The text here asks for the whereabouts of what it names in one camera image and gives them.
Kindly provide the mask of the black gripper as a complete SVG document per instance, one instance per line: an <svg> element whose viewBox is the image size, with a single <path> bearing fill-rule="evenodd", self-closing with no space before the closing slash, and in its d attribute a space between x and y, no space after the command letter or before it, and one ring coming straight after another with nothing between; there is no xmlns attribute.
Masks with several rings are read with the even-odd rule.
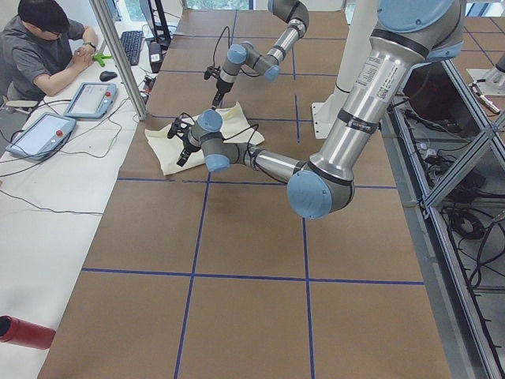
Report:
<svg viewBox="0 0 505 379"><path fill-rule="evenodd" d="M179 167L184 167L189 157L201 150L200 142L192 135L192 127L191 123L179 116L171 123L166 135L168 139L178 137L182 142L183 148L176 162Z"/></svg>
<svg viewBox="0 0 505 379"><path fill-rule="evenodd" d="M216 79L217 92L211 103L211 107L216 109L223 101L223 97L232 89L236 80L236 75L229 74L220 66L208 66L204 72L204 79L208 80L211 77Z"/></svg>

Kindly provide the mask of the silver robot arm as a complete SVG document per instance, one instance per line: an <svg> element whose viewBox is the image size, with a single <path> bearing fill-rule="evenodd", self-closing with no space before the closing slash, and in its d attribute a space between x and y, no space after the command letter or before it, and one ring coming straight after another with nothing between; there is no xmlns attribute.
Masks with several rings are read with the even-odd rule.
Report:
<svg viewBox="0 0 505 379"><path fill-rule="evenodd" d="M216 94L211 108L220 106L224 96L229 93L243 66L249 67L256 75L274 81L280 73L280 65L292 50L294 44L303 38L309 28L309 12L300 1L270 1L268 10L286 23L286 29L271 48L261 53L250 41L230 45L226 59L221 66L211 65L204 78L216 79Z"/></svg>
<svg viewBox="0 0 505 379"><path fill-rule="evenodd" d="M360 64L349 95L339 109L322 148L298 161L258 148L250 142L228 143L217 111L243 66L273 81L286 53L309 27L309 12L299 1L271 1L269 11L286 30L265 55L250 43L232 45L222 66L211 68L216 94L211 107L193 122L184 116L170 125L167 136L183 144L178 165L201 152L210 172L240 163L287 185L292 209L306 219L319 219L345 208L354 196L353 167L377 131L407 73L417 64L458 55L466 4L463 1L380 1L376 24L369 33L370 51Z"/></svg>

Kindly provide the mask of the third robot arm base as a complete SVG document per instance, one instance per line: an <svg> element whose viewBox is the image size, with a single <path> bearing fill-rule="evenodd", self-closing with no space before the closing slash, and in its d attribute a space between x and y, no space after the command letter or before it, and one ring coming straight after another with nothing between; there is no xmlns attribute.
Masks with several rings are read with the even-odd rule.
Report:
<svg viewBox="0 0 505 379"><path fill-rule="evenodd" d="M479 95L504 97L504 55L491 69L467 69Z"/></svg>

